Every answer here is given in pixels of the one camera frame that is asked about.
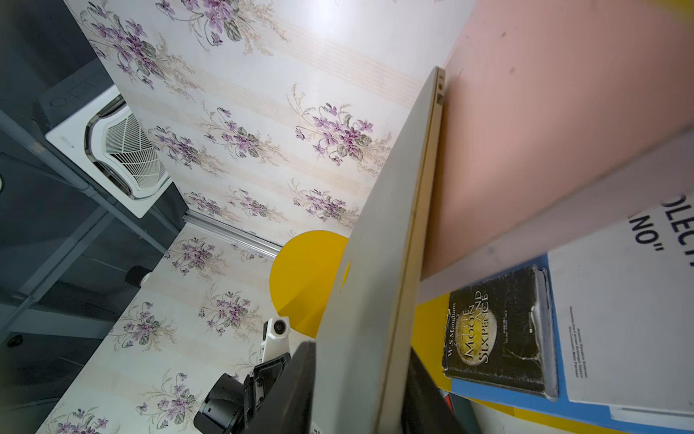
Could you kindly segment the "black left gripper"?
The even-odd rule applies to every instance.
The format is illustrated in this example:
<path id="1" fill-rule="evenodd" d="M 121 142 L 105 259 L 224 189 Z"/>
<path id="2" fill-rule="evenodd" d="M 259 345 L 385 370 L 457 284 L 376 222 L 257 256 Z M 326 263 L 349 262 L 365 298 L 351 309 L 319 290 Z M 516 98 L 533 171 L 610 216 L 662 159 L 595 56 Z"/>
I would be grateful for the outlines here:
<path id="1" fill-rule="evenodd" d="M 282 354 L 270 361 L 256 365 L 244 381 L 244 422 L 250 423 L 262 408 L 267 396 L 273 389 L 291 360 L 289 353 Z"/>

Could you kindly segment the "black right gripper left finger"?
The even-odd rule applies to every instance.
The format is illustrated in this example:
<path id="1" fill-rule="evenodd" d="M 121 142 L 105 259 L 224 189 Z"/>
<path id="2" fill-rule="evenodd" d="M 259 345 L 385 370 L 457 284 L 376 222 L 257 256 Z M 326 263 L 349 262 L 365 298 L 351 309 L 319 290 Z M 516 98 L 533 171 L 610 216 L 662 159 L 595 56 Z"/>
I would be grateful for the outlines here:
<path id="1" fill-rule="evenodd" d="M 279 376 L 246 433 L 301 433 L 311 430 L 316 343 L 302 343 Z"/>

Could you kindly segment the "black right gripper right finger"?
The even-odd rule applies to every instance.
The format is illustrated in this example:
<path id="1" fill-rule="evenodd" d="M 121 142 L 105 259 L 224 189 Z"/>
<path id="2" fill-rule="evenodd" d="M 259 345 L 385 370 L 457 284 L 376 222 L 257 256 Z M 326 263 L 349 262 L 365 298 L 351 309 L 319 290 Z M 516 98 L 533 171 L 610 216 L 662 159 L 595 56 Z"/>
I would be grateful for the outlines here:
<path id="1" fill-rule="evenodd" d="M 414 349 L 408 362 L 401 427 L 409 434 L 466 433 Z"/>

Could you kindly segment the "silver laptop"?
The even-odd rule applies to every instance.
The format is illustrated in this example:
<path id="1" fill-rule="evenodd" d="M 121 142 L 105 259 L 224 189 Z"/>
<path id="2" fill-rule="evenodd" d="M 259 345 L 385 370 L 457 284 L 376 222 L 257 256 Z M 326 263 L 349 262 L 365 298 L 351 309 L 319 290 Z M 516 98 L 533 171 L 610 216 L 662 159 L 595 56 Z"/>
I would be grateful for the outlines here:
<path id="1" fill-rule="evenodd" d="M 434 68 L 343 252 L 316 338 L 317 433 L 398 433 L 446 73 Z"/>

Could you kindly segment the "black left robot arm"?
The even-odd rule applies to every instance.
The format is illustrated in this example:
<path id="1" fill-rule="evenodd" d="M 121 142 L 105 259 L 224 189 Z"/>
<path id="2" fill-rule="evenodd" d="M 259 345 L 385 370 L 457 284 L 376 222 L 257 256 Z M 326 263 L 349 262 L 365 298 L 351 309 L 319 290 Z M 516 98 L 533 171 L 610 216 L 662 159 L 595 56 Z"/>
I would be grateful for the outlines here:
<path id="1" fill-rule="evenodd" d="M 256 365 L 243 382 L 223 374 L 194 416 L 195 428 L 205 434 L 244 433 L 290 360 L 285 353 Z"/>

